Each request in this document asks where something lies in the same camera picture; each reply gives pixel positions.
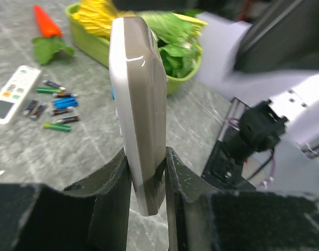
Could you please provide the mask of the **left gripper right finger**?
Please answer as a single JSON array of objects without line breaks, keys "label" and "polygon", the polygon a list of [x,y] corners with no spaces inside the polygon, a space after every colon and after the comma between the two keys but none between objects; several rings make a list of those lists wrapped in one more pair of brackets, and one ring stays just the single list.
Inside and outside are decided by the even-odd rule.
[{"label": "left gripper right finger", "polygon": [[166,149],[170,250],[319,250],[319,197],[218,190]]}]

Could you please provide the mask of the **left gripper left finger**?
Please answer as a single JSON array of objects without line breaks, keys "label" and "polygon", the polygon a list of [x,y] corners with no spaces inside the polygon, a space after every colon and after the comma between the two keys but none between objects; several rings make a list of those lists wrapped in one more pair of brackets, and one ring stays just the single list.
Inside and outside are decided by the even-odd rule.
[{"label": "left gripper left finger", "polygon": [[62,191],[0,183],[0,250],[125,250],[130,193],[123,151]]}]

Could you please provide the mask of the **white remote with blue button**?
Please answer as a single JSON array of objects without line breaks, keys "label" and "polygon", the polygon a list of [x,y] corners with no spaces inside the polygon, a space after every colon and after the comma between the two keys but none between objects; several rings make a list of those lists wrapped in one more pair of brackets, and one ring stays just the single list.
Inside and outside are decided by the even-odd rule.
[{"label": "white remote with blue button", "polygon": [[139,212],[155,215],[165,196],[167,76],[141,17],[113,21],[109,73]]}]

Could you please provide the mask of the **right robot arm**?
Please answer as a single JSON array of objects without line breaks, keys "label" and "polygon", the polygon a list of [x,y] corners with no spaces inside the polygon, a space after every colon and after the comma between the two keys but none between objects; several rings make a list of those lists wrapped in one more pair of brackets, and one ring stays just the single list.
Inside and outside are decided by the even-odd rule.
[{"label": "right robot arm", "polygon": [[319,140],[319,1],[256,3],[252,24],[235,21],[240,1],[200,1],[210,23],[198,79],[226,99],[270,99],[288,118],[278,157],[303,160]]}]

